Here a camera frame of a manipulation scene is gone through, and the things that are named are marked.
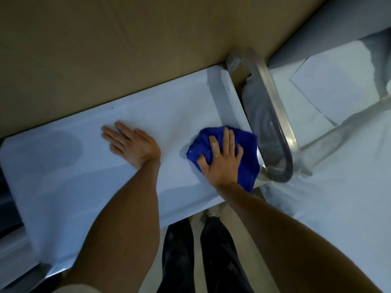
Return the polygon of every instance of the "floor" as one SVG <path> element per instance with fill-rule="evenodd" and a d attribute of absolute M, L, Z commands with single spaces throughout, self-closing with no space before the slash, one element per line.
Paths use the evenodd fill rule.
<path fill-rule="evenodd" d="M 267 269 L 267 266 L 258 252 L 253 240 L 251 239 L 242 221 L 236 215 L 229 205 L 223 203 L 221 210 L 221 221 L 228 228 L 231 236 L 235 242 L 239 259 L 242 263 L 243 269 L 250 281 L 254 292 L 262 293 L 278 293 L 279 290 Z M 207 292 L 205 275 L 202 263 L 202 251 L 200 243 L 200 235 L 203 228 L 204 212 L 200 212 L 191 218 L 191 225 L 194 234 L 194 282 L 197 293 Z M 158 255 L 147 274 L 143 285 L 140 288 L 140 293 L 156 292 L 161 281 L 161 254 L 163 250 L 164 236 L 167 227 L 163 228 L 160 235 L 160 246 Z"/>

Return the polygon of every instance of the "brown cardboard sheet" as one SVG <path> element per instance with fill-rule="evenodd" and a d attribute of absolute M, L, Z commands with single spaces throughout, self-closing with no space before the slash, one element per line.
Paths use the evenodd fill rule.
<path fill-rule="evenodd" d="M 325 0 L 0 0 L 0 137 L 223 61 Z"/>

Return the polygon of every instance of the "blue cloth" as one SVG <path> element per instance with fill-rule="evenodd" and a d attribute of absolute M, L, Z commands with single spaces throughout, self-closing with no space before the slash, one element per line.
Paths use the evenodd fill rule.
<path fill-rule="evenodd" d="M 224 127 L 204 128 L 199 132 L 193 144 L 190 145 L 189 150 L 186 153 L 187 159 L 193 162 L 200 172 L 201 169 L 197 163 L 200 154 L 205 156 L 206 162 L 209 165 L 212 163 L 213 153 L 209 142 L 209 136 L 216 137 L 220 146 L 220 151 L 222 151 Z M 252 192 L 255 179 L 260 171 L 257 158 L 257 136 L 238 128 L 227 127 L 233 130 L 235 135 L 235 155 L 237 154 L 238 144 L 243 147 L 243 157 L 238 170 L 238 184 L 248 192 Z"/>

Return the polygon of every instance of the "leg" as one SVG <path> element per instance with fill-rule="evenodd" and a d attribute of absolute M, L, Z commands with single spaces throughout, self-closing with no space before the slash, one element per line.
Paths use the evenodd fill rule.
<path fill-rule="evenodd" d="M 189 219 L 171 224 L 163 244 L 163 279 L 158 293 L 195 293 L 194 238 Z"/>
<path fill-rule="evenodd" d="M 228 229 L 218 217 L 208 217 L 201 233 L 202 258 L 209 293 L 253 293 Z"/>

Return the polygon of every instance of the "hand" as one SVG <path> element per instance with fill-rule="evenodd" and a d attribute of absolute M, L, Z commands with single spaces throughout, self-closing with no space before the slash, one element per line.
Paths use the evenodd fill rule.
<path fill-rule="evenodd" d="M 216 189 L 238 182 L 238 168 L 243 156 L 243 148 L 238 144 L 235 157 L 235 135 L 233 130 L 224 128 L 222 153 L 214 136 L 209 137 L 213 160 L 209 166 L 204 155 L 200 154 L 197 163 L 208 182 Z"/>
<path fill-rule="evenodd" d="M 140 169 L 149 160 L 160 162 L 160 149 L 154 138 L 146 132 L 129 127 L 121 122 L 116 122 L 115 127 L 122 133 L 108 127 L 102 127 L 102 138 L 110 142 L 110 151 L 122 157 L 134 168 Z"/>

